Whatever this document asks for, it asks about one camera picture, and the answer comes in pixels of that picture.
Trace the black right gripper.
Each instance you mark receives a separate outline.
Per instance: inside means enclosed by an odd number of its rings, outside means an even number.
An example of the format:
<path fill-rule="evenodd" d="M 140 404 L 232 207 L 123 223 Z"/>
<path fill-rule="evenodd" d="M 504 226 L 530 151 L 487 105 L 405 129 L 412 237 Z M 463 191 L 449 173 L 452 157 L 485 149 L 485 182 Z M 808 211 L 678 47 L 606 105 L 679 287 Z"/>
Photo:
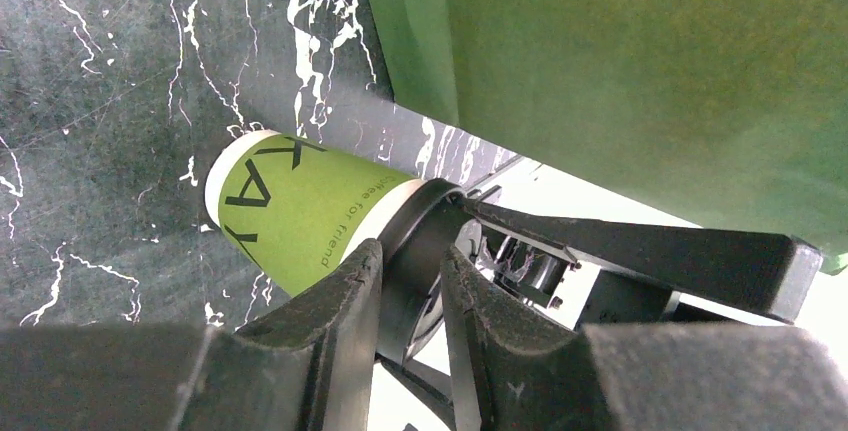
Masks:
<path fill-rule="evenodd" d="M 525 214 L 466 198 L 485 226 L 567 263 L 791 324 L 822 267 L 820 250 L 780 234 Z"/>

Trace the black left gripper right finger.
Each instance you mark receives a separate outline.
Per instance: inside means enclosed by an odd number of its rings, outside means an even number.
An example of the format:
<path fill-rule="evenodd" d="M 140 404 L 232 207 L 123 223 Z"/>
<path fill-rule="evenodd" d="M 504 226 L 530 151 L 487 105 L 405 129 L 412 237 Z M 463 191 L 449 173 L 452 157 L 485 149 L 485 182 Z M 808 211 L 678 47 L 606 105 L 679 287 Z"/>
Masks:
<path fill-rule="evenodd" d="M 843 430 L 847 379 L 791 326 L 589 325 L 572 332 L 441 261 L 460 430 Z"/>

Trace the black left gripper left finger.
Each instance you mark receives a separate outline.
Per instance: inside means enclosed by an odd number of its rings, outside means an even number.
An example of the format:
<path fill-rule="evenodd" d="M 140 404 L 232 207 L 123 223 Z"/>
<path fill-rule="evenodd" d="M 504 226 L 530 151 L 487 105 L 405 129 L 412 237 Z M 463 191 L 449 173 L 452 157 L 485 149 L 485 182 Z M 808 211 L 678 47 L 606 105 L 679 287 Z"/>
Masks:
<path fill-rule="evenodd" d="M 5 430 L 363 430 L 383 253 L 228 333 L 173 323 L 5 329 Z"/>

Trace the green paper cup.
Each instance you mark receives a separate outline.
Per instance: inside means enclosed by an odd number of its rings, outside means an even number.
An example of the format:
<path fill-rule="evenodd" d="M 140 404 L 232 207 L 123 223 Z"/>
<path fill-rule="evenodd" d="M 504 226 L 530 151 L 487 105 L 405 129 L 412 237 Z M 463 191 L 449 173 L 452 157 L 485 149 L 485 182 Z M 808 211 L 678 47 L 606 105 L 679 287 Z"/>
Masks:
<path fill-rule="evenodd" d="M 424 180 L 271 130 L 226 146 L 208 172 L 213 223 L 289 296 L 378 238 Z"/>

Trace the single black cup lid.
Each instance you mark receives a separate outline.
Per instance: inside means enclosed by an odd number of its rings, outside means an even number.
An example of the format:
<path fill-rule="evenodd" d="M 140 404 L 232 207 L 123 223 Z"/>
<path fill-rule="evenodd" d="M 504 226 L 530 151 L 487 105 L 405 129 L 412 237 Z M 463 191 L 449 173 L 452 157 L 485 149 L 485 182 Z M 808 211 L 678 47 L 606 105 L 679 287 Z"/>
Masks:
<path fill-rule="evenodd" d="M 426 181 L 380 233 L 384 257 L 376 353 L 399 365 L 418 354 L 443 323 L 441 261 L 452 247 L 475 261 L 482 226 L 462 208 L 465 193 Z"/>

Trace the green paper bag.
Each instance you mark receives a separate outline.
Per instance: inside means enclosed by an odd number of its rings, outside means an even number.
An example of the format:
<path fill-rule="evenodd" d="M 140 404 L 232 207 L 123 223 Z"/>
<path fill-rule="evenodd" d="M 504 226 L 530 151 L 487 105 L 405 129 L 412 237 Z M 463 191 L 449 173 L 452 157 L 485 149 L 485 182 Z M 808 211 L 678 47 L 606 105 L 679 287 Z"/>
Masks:
<path fill-rule="evenodd" d="M 847 268 L 847 0 L 369 0 L 396 101 Z"/>

